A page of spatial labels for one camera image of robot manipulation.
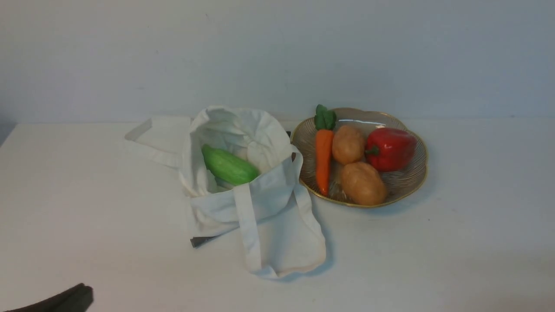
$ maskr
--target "potato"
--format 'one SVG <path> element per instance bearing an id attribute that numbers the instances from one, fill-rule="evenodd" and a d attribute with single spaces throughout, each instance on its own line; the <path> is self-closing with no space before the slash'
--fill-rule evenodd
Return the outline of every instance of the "potato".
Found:
<path id="1" fill-rule="evenodd" d="M 334 135 L 331 152 L 343 165 L 358 162 L 364 156 L 364 136 L 357 128 L 343 125 Z"/>
<path id="2" fill-rule="evenodd" d="M 345 165 L 341 171 L 343 191 L 359 205 L 379 205 L 387 197 L 387 188 L 372 165 L 358 162 Z"/>

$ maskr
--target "bowl rim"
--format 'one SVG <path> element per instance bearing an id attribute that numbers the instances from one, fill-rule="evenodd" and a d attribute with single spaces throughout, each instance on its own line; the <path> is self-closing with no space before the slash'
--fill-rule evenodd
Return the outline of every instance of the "bowl rim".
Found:
<path id="1" fill-rule="evenodd" d="M 403 199 L 403 198 L 406 198 L 406 197 L 408 197 L 409 195 L 411 195 L 412 193 L 414 193 L 414 192 L 416 192 L 417 190 L 419 190 L 419 189 L 422 187 L 422 185 L 424 184 L 424 182 L 426 181 L 426 179 L 428 178 L 428 147 L 426 146 L 426 143 L 424 142 L 424 140 L 422 140 L 422 138 L 421 138 L 418 134 L 414 133 L 413 131 L 410 131 L 410 130 L 407 128 L 407 126 L 406 126 L 405 124 L 403 124 L 398 118 L 396 118 L 396 117 L 393 116 L 393 115 L 389 115 L 389 114 L 387 114 L 387 113 L 378 112 L 378 111 L 374 111 L 374 110 L 362 110 L 362 109 L 351 108 L 351 107 L 338 107 L 338 108 L 333 108 L 332 110 L 341 110 L 341 109 L 352 109 L 352 110 L 359 110 L 359 111 L 365 112 L 365 113 L 377 113 L 377 114 L 382 114 L 382 115 L 384 115 L 384 116 L 387 116 L 387 117 L 389 117 L 389 118 L 392 118 L 392 119 L 395 119 L 396 121 L 398 121 L 403 127 L 405 127 L 405 129 L 406 129 L 409 133 L 411 133 L 411 134 L 414 135 L 418 140 L 420 140 L 420 142 L 422 142 L 422 146 L 424 146 L 424 153 L 425 153 L 425 156 L 426 156 L 426 160 L 424 161 L 424 178 L 422 179 L 422 181 L 420 182 L 420 184 L 419 184 L 417 187 L 415 187 L 413 190 L 411 190 L 411 191 L 408 192 L 407 194 L 405 194 L 405 195 L 403 195 L 403 196 L 401 196 L 401 197 L 399 197 L 399 198 L 397 198 L 397 199 L 395 199 L 395 200 L 392 200 L 392 201 L 390 201 L 390 202 L 385 202 L 385 203 L 381 203 L 381 204 L 378 204 L 378 205 L 371 205 L 371 206 L 368 206 L 368 205 L 359 205 L 359 204 L 354 204 L 354 203 L 345 203 L 345 202 L 341 202 L 341 201 L 339 201 L 339 200 L 331 199 L 331 198 L 325 197 L 324 195 L 322 195 L 322 194 L 316 192 L 315 190 L 311 189 L 308 185 L 306 185 L 306 183 L 305 183 L 301 178 L 299 178 L 300 183 L 301 183 L 306 189 L 308 189 L 309 192 L 311 192 L 311 193 L 313 193 L 314 195 L 320 197 L 321 199 L 327 200 L 328 202 L 332 202 L 332 203 L 334 203 L 334 204 L 343 205 L 343 206 L 348 206 L 348 207 L 353 207 L 353 208 L 358 208 L 358 209 L 373 209 L 373 208 L 379 208 L 379 207 L 387 206 L 387 205 L 396 203 L 396 202 L 398 202 L 399 200 L 401 200 L 401 199 Z M 300 123 L 295 127 L 295 129 L 293 130 L 293 132 L 291 132 L 291 144 L 293 144 L 293 139 L 295 138 L 295 134 L 296 134 L 297 130 L 299 129 L 299 127 L 300 127 L 302 124 L 304 124 L 305 122 L 307 122 L 308 120 L 313 119 L 313 118 L 314 118 L 314 117 L 306 118 L 305 120 L 303 120 L 302 122 L 300 122 Z"/>

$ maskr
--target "carrot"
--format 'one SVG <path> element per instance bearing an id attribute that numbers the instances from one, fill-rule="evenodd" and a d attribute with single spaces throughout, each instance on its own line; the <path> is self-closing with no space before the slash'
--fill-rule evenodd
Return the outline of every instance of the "carrot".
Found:
<path id="1" fill-rule="evenodd" d="M 320 194 L 327 196 L 330 192 L 331 145 L 334 140 L 334 128 L 337 115 L 323 105 L 316 106 L 314 127 L 316 127 L 316 184 Z"/>
<path id="2" fill-rule="evenodd" d="M 331 142 L 334 132 L 327 129 L 316 132 L 316 183 L 320 193 L 327 196 L 330 191 Z"/>

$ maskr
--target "striped bowl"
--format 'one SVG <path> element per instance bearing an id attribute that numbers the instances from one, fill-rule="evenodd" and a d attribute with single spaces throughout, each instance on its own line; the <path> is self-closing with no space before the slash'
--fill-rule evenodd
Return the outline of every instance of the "striped bowl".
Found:
<path id="1" fill-rule="evenodd" d="M 309 118 L 301 122 L 291 135 L 291 142 L 296 146 L 304 157 L 301 169 L 300 180 L 309 191 L 330 202 L 347 205 L 357 208 L 377 208 L 389 205 L 401 200 L 414 193 L 426 180 L 428 161 L 428 152 L 422 139 L 397 118 L 381 113 L 367 112 L 354 108 L 336 108 L 337 125 L 335 130 L 340 126 L 348 124 L 360 129 L 364 136 L 367 137 L 370 132 L 377 128 L 389 127 L 408 131 L 418 141 L 416 145 L 416 153 L 410 164 L 401 171 L 382 173 L 381 178 L 384 181 L 389 194 L 385 202 L 379 205 L 365 206 L 355 204 L 345 193 L 341 187 L 340 172 L 342 165 L 332 161 L 330 170 L 330 191 L 326 197 L 320 194 L 316 184 L 316 154 L 315 154 L 315 137 L 316 128 L 314 126 L 314 118 Z"/>

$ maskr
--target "canvas bag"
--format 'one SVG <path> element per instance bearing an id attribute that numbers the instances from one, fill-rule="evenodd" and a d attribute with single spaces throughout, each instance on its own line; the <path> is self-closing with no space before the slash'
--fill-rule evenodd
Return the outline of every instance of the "canvas bag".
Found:
<path id="1" fill-rule="evenodd" d="M 181 154 L 160 150 L 152 142 L 137 142 L 149 129 L 175 123 L 187 129 Z M 188 195 L 184 209 L 193 237 L 240 228 L 249 272 L 280 278 L 311 271 L 325 261 L 320 224 L 312 214 L 308 191 L 299 184 L 302 154 L 269 113 L 209 107 L 193 120 L 154 117 L 126 134 L 125 143 L 131 152 L 177 169 Z M 218 180 L 206 169 L 203 144 L 248 160 L 260 176 L 236 187 Z M 270 220 L 257 226 L 263 219 Z"/>

